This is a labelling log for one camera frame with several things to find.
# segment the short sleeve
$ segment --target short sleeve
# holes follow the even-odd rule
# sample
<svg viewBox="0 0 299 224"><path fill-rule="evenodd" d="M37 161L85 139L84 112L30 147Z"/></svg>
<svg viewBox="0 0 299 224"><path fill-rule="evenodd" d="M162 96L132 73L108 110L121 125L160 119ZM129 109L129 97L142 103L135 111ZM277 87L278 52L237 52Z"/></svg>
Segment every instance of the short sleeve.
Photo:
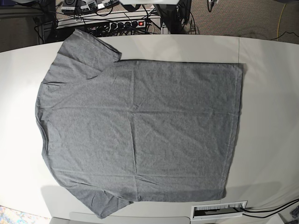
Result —
<svg viewBox="0 0 299 224"><path fill-rule="evenodd" d="M100 39L75 30L59 49L44 84L70 85L97 77L119 61L121 53Z"/></svg>
<svg viewBox="0 0 299 224"><path fill-rule="evenodd" d="M66 189L99 218L106 218L117 210L133 203L91 185L74 183L74 186L66 187Z"/></svg>

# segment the fabric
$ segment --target fabric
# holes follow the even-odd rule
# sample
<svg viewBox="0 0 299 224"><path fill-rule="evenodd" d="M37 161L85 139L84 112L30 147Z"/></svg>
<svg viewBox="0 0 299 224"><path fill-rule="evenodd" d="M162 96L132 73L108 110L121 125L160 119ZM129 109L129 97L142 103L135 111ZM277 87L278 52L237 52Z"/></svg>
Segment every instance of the fabric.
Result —
<svg viewBox="0 0 299 224"><path fill-rule="evenodd" d="M120 58L76 30L43 80L36 119L57 182L100 218L138 201L221 199L242 65Z"/></svg>

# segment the cable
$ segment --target cable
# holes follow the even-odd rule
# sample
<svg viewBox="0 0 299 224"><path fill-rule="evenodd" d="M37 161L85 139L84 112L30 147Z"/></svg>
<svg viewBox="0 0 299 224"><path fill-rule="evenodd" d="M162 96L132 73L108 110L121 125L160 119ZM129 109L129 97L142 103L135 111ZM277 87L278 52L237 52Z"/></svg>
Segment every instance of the cable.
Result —
<svg viewBox="0 0 299 224"><path fill-rule="evenodd" d="M153 25L152 25L152 24L150 24L150 23L148 24L148 28L147 28L147 30L146 30L146 31L149 31L149 28L150 28L150 26L151 26L151 27L153 27L153 33L154 33L154 32L155 32L155 26L153 26Z"/></svg>
<svg viewBox="0 0 299 224"><path fill-rule="evenodd" d="M132 19L130 19L130 18L127 16L126 13L124 13L124 12L123 12L123 13L125 14L126 17L129 18L129 20L130 20L131 22L133 22L133 21L139 21L139 20L144 20L145 18L148 18L151 14L153 14L153 13L155 12L155 10L156 10L156 9L153 9L150 13L148 13L147 10L146 10L147 15L144 16L144 17L142 17L142 18L140 18L140 19L136 19L136 20L132 20Z"/></svg>
<svg viewBox="0 0 299 224"><path fill-rule="evenodd" d="M299 37L299 35L295 34L294 32L287 32L287 31L285 31L282 35L280 35L279 37L276 37L276 38L274 38L274 39L271 39L270 41L276 40L276 39L282 37L282 36L285 35L285 34L294 34L295 36Z"/></svg>
<svg viewBox="0 0 299 224"><path fill-rule="evenodd" d="M52 0L52 1L49 1L46 5L44 5L43 7L45 8L45 7L47 7L47 6L49 6L52 2L56 2L55 0Z"/></svg>
<svg viewBox="0 0 299 224"><path fill-rule="evenodd" d="M127 14L124 12L125 16L132 22L132 20L130 19L130 17L127 16Z"/></svg>
<svg viewBox="0 0 299 224"><path fill-rule="evenodd" d="M283 204L283 205L281 205L280 207L275 208L275 209L272 209L272 210L250 211L250 210L246 210L246 209L244 209L244 208L240 208L240 209L243 210L243 211L245 211L245 212L249 212L249 213L273 212L273 211L276 211L276 210L278 210L278 209L281 209L281 208L283 208L283 207L285 207L285 206L287 206L288 204L291 204L291 203L293 203L293 202L296 202L296 203L299 202L299 198L297 198L297 199L295 199L295 200L292 200L292 201L290 201L290 202L288 202L288 203L286 203L286 204Z"/></svg>
<svg viewBox="0 0 299 224"><path fill-rule="evenodd" d="M278 209L282 208L281 210L278 210L278 211L276 211L276 212L273 212L273 213L271 213L271 214L269 214L269 215L267 215L267 216L251 216L251 215L247 215L247 214L244 214L244 213L243 213L243 215L244 215L244 216L247 216L247 217L251 217L251 218L268 218L268 217L273 216L273 215L275 215L275 214L277 214L277 213L279 213L279 212L285 210L286 208L288 208L288 207L290 207L290 206L296 204L297 202L299 202L299 199L296 199L296 200L293 200L293 201L291 201L291 202L288 202L287 204L284 204L284 205L280 206L279 208L274 209L274 210L278 210ZM270 211L273 211L273 210L269 210L269 211L260 211L260 212L258 212L258 211L247 211L247 210L245 210L245 209L243 209L243 208L239 208L239 209L241 209L241 210L243 210L243 211L245 211L245 212L254 212L254 213L255 213L255 212L256 212L256 213L261 213L261 212L270 212Z"/></svg>
<svg viewBox="0 0 299 224"><path fill-rule="evenodd" d="M111 14L113 11L113 7L111 8L110 12L104 15L98 14L97 10L94 11L94 13L96 13L98 16L108 16L109 14Z"/></svg>
<svg viewBox="0 0 299 224"><path fill-rule="evenodd" d="M281 14L280 14L280 17L279 17L279 20L278 20L278 27L277 27L277 41L278 41L278 39L279 39L278 34L279 34L280 20L281 20L282 13L284 12L285 6L286 6L286 4L285 4L284 7L282 8L282 10L281 10Z"/></svg>
<svg viewBox="0 0 299 224"><path fill-rule="evenodd" d="M121 6L131 13L137 11L140 8L140 4L136 4L135 7L132 5L123 5L123 4L121 4Z"/></svg>
<svg viewBox="0 0 299 224"><path fill-rule="evenodd" d="M80 17L81 17L81 19L83 20L84 25L86 25L86 22L85 22L85 20L84 20L84 17L82 17L82 16L80 16Z"/></svg>
<svg viewBox="0 0 299 224"><path fill-rule="evenodd" d="M194 19L194 16L193 16L193 14L192 14L192 12L191 12L191 10L189 10L188 9L188 11L190 12L190 14L191 14L191 16L192 16L192 19L193 19L193 23L194 23L194 29L195 29L195 35L197 34L197 32L196 32L196 24L195 24L195 19Z"/></svg>
<svg viewBox="0 0 299 224"><path fill-rule="evenodd" d="M144 9L144 11L146 12L147 19L149 19L149 13L148 13L148 11L146 10L145 6L144 6L144 5L142 5L142 8L143 8L143 9Z"/></svg>
<svg viewBox="0 0 299 224"><path fill-rule="evenodd" d="M247 215L247 214L243 214L243 215L244 215L244 216L248 216L248 217L252 217L252 218L268 218L268 217L270 217L270 216L272 216L272 215L275 215L275 214L277 214L277 213L279 213L279 212L285 210L286 208L292 206L293 204L296 204L297 202L298 202L298 201L296 201L296 202L294 202L294 203L292 203L292 204L289 204L288 206L284 207L284 208L281 209L281 210L278 210L278 211L276 211L276 212L273 212L273 213L271 213L271 214L269 214L269 215L267 215L267 216L263 216L263 217L261 217L261 216L251 216L251 215Z"/></svg>
<svg viewBox="0 0 299 224"><path fill-rule="evenodd" d="M182 27L181 31L179 32L180 34L182 33L184 27L185 27L185 23L183 24L183 27Z"/></svg>
<svg viewBox="0 0 299 224"><path fill-rule="evenodd" d="M153 9L150 13L149 13L149 15L151 15L151 14L153 14L155 12L155 9ZM59 13L59 12L51 12L51 13L56 13L56 14L61 14L61 15L66 15L66 14L63 14L63 13ZM124 13L124 12L117 12L117 11L114 11L113 12L113 14L119 14L119 13ZM66 15L66 16L68 16L70 19L64 19L64 21L68 21L68 20L73 20L74 18L72 17L72 16L70 16L70 15ZM87 17L93 17L93 15L87 15L87 16L85 16L84 18L86 19ZM131 19L131 21L139 21L139 20L143 20L144 18L146 18L147 17L147 15L146 16L144 16L144 17L142 17L142 18L140 18L140 19Z"/></svg>
<svg viewBox="0 0 299 224"><path fill-rule="evenodd" d="M39 11L42 11L40 8L35 8L35 7L32 7L32 6L26 6L26 5L24 5L24 4L21 4L21 3L15 3L16 5L19 5L19 6L24 6L24 7L29 7L29 8L34 8L34 9L37 9L37 10L39 10Z"/></svg>
<svg viewBox="0 0 299 224"><path fill-rule="evenodd" d="M195 35L196 35L196 25L195 25L195 19L194 19L194 17L193 17L193 14L192 14L192 12L190 11L190 14L191 14L191 16L192 16L192 18L193 18L193 22L194 22L194 28L195 28Z"/></svg>
<svg viewBox="0 0 299 224"><path fill-rule="evenodd" d="M208 11L209 11L209 13L210 12L212 12L212 8L213 8L213 6L214 6L214 1L212 0L212 2L211 2L211 8L210 8L210 6L209 6L209 0L206 0L206 2L207 2L207 9L208 9Z"/></svg>
<svg viewBox="0 0 299 224"><path fill-rule="evenodd" d="M43 40L43 38L41 37L41 35L39 34L39 32L36 30L36 28L38 28L39 26L35 26L34 30L36 31L38 37L42 40L43 43L45 43L45 41Z"/></svg>
<svg viewBox="0 0 299 224"><path fill-rule="evenodd" d="M62 15L64 15L63 13L59 13L59 12L51 12L51 13L56 13L56 14L62 14ZM117 21L109 20L109 19L89 19L89 18L86 18L86 17L84 17L84 19L85 19L86 21L108 21L108 22L120 23L120 22L117 22ZM125 25L125 24L124 24L124 26L125 26L125 27L129 27L129 28L134 29L134 30L138 30L138 31L140 31L140 32L144 32L144 33L148 33L148 34L155 34L155 33L152 33L152 32L147 32L147 31L139 30L139 29L134 28L134 27L131 27L131 26L127 26L127 25Z"/></svg>

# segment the black cable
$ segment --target black cable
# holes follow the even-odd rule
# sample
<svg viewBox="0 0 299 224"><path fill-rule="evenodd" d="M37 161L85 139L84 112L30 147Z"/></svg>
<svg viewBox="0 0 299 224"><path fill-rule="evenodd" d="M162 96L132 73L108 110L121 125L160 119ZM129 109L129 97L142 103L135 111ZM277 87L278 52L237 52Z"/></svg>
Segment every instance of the black cable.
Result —
<svg viewBox="0 0 299 224"><path fill-rule="evenodd" d="M296 204L297 202L299 202L299 200L296 199L296 200L293 200L292 202L288 202L287 204L284 204L284 205L280 206L279 208L276 208L275 210L280 209L280 208L282 208L282 207L284 207L284 206L286 206L286 205L289 204L288 206L282 208L281 210L278 210L278 211L276 211L276 212L273 212L273 213L271 213L271 214L269 214L269 215L267 215L267 216L251 216L251 215L247 215L247 214L244 214L244 213L243 213L243 215L244 215L244 216L247 216L247 217L251 217L251 218L268 218L268 217L273 216L273 215L275 215L275 214L277 214L277 213L279 213L279 212L285 210L286 208L288 208L288 207L290 207L290 206ZM256 213L261 213L261 212L269 212L269 211L260 211L260 212L255 211L255 212L256 212Z"/></svg>
<svg viewBox="0 0 299 224"><path fill-rule="evenodd" d="M102 15L101 15L101 14L98 14L97 10L95 10L94 13L96 13L98 16L108 16L109 14L112 13L112 11L113 11L113 7L111 8L110 12L107 13L107 14L102 14Z"/></svg>
<svg viewBox="0 0 299 224"><path fill-rule="evenodd" d="M140 8L140 4L136 4L135 7L132 5L123 5L123 4L121 4L121 6L131 13L137 11Z"/></svg>
<svg viewBox="0 0 299 224"><path fill-rule="evenodd" d="M154 23L152 20L150 20L151 23L153 23L158 29L161 29L156 23Z"/></svg>
<svg viewBox="0 0 299 224"><path fill-rule="evenodd" d="M56 14L61 14L61 15L65 15L65 14L63 14L63 13L59 13L59 12L51 12L51 13L56 13ZM117 12L117 11L114 11L114 13L113 14L119 14L119 13L123 13L123 12ZM151 15L151 14L153 14L153 13L155 13L155 9L153 9L150 13L149 13L149 15ZM88 17L93 17L93 15L87 15L87 16L84 16L84 18L86 19L86 18L88 18ZM146 18L147 16L144 16L144 17L142 17L142 18L140 18L140 19L131 19L131 21L139 21L139 20L143 20L144 18ZM69 21L69 20L73 20L74 18L73 17L71 17L70 19L64 19L63 21Z"/></svg>
<svg viewBox="0 0 299 224"><path fill-rule="evenodd" d="M278 210L278 209L281 209L281 208L283 208L283 207L285 207L285 206L287 206L288 204L291 204L291 203L293 203L293 202L295 202L295 203L299 202L299 198L297 198L297 199L295 199L295 200L292 200L292 201L290 201L290 202L288 202L288 203L286 203L286 204L283 204L283 205L281 205L280 207L275 208L275 209L272 209L272 210L250 211L250 210L246 210L246 209L244 209L244 208L240 208L240 209L243 210L243 211L245 211L245 212L248 212L248 213L265 213L265 212L273 212L273 211L276 211L276 210Z"/></svg>
<svg viewBox="0 0 299 224"><path fill-rule="evenodd" d="M147 19L149 19L149 13L148 13L148 11L146 10L146 8L145 8L145 6L144 6L144 5L142 5L142 7L143 7L143 9L144 9L144 10L145 10L145 12L146 12Z"/></svg>
<svg viewBox="0 0 299 224"><path fill-rule="evenodd" d="M192 12L190 11L190 14L191 14L191 16L192 16L192 18L193 18L193 22L194 22L194 28L195 28L195 35L196 35L196 24L195 24L195 19L194 19L194 17L193 17L193 14L192 14Z"/></svg>
<svg viewBox="0 0 299 224"><path fill-rule="evenodd" d="M63 1L59 2L58 5L56 5L55 7L60 7L63 4Z"/></svg>
<svg viewBox="0 0 299 224"><path fill-rule="evenodd" d="M183 31L184 28L185 28L185 23L183 24L183 27L182 27L182 29L180 30L179 34L182 33L182 31Z"/></svg>
<svg viewBox="0 0 299 224"><path fill-rule="evenodd" d="M210 8L210 6L209 6L209 0L206 0L206 2L207 2L207 9L208 9L208 11L209 11L209 13L210 13L210 12L212 12L212 8L213 8L213 6L214 6L214 1L212 0L212 2L211 2L211 8Z"/></svg>
<svg viewBox="0 0 299 224"><path fill-rule="evenodd" d="M52 0L52 1L49 1L46 5L44 5L43 7L45 8L45 7L47 7L47 6L49 6L52 2L56 2L56 0Z"/></svg>
<svg viewBox="0 0 299 224"><path fill-rule="evenodd" d="M279 212L285 210L286 208L292 206L293 204L296 204L297 202L298 202L298 201L296 201L296 202L294 202L294 203L292 203L292 204L289 204L288 206L284 207L284 208L281 209L281 210L278 210L278 211L276 211L276 212L273 212L273 213L271 213L271 214L269 214L269 215L267 215L267 216L263 216L263 217L261 217L261 216L251 216L251 215L247 215L247 214L243 214L243 215L244 215L244 216L248 216L248 217L252 217L252 218L268 218L268 217L270 217L270 216L273 216L273 215L275 215L275 214L277 214L277 213L279 213Z"/></svg>
<svg viewBox="0 0 299 224"><path fill-rule="evenodd" d="M124 12L125 16L132 22L132 20L130 19L130 17L127 16L127 14Z"/></svg>
<svg viewBox="0 0 299 224"><path fill-rule="evenodd" d="M185 5L185 15L187 15L187 7L186 7L186 5Z"/></svg>
<svg viewBox="0 0 299 224"><path fill-rule="evenodd" d="M39 32L36 30L36 28L38 28L39 26L35 26L34 30L36 31L38 37L42 40L43 43L45 43L45 41L43 40L43 38L41 37L41 35L39 34Z"/></svg>
<svg viewBox="0 0 299 224"><path fill-rule="evenodd" d="M192 14L192 12L191 12L191 10L188 10L189 12L190 12L190 14L191 14L191 16L192 16L192 19L193 19L193 23L194 23L194 28L195 28L195 35L197 34L197 32L196 32L196 24L195 24L195 19L194 19L194 16L193 16L193 14Z"/></svg>
<svg viewBox="0 0 299 224"><path fill-rule="evenodd" d="M50 13L56 13L56 14L62 14L62 15L65 15L63 13L59 13L59 12L52 12L52 11L49 11ZM86 18L84 17L85 20L87 21L107 21L107 22L115 22L115 23L120 23L120 22L117 22L117 21L113 21L113 20L109 20L109 19L89 19L89 18ZM139 29L136 29L134 27L131 27L131 26L127 26L124 24L125 27L129 27L131 29L134 29L134 30L138 30L138 31L141 31L141 32L144 32L144 33L148 33L148 34L155 34L155 33L152 33L152 32L147 32L147 31L144 31L144 30L139 30Z"/></svg>
<svg viewBox="0 0 299 224"><path fill-rule="evenodd" d="M24 5L24 4L21 4L21 3L15 3L16 5L19 5L19 6L24 6L24 7L29 7L29 8L34 8L34 9L37 9L37 10L39 10L39 11L42 11L40 8L35 8L35 7L32 7L32 6L26 6L26 5Z"/></svg>
<svg viewBox="0 0 299 224"><path fill-rule="evenodd" d="M81 19L83 20L84 25L86 25L86 22L84 20L84 17L81 16Z"/></svg>
<svg viewBox="0 0 299 224"><path fill-rule="evenodd" d="M287 32L287 31L285 31L282 35L280 35L279 37L276 37L276 38L274 38L274 39L271 39L270 41L276 40L276 39L282 37L282 36L285 35L285 34L295 34L295 33L294 33L294 32Z"/></svg>

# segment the electronic device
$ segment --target electronic device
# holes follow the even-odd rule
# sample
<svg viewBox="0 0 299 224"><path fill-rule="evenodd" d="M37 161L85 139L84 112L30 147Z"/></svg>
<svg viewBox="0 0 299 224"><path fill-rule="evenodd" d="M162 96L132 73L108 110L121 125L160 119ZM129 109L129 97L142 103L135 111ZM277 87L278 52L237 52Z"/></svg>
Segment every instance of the electronic device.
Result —
<svg viewBox="0 0 299 224"><path fill-rule="evenodd" d="M98 10L98 4L96 0L80 0L85 2L89 11Z"/></svg>
<svg viewBox="0 0 299 224"><path fill-rule="evenodd" d="M66 14L73 14L77 6L77 0L64 0L61 12Z"/></svg>
<svg viewBox="0 0 299 224"><path fill-rule="evenodd" d="M111 5L114 5L118 3L118 0L103 0L102 4L104 5L105 8L110 7Z"/></svg>
<svg viewBox="0 0 299 224"><path fill-rule="evenodd" d="M160 5L177 5L179 0L119 0L122 5L133 4L160 4Z"/></svg>
<svg viewBox="0 0 299 224"><path fill-rule="evenodd" d="M93 13L93 10L98 10L98 6L96 7L97 2L93 1L90 3L90 6L86 4L85 1L77 0L77 13L78 14L86 14L88 12Z"/></svg>

